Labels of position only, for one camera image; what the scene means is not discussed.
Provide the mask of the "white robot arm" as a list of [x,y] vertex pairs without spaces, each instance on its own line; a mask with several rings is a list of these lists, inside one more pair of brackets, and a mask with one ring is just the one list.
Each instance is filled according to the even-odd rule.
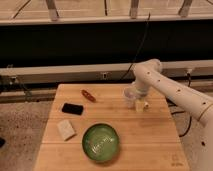
[[155,88],[204,127],[204,145],[194,171],[213,171],[213,97],[169,79],[161,72],[162,64],[158,59],[136,63],[133,90],[139,95],[146,95],[149,87]]

